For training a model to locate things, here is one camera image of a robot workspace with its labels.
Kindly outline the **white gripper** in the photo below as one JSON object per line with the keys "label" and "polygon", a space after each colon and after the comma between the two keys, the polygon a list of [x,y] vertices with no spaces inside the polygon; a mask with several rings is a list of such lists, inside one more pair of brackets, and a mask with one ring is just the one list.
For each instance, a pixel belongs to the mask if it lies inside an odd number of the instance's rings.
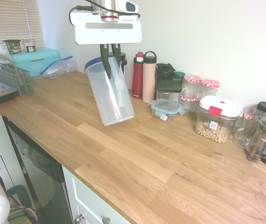
{"label": "white gripper", "polygon": [[118,67],[121,68],[122,43],[139,43],[142,40],[140,20],[135,16],[120,16],[118,22],[102,21],[99,15],[74,12],[75,42],[79,45],[100,44],[101,60],[111,79],[109,45]]}

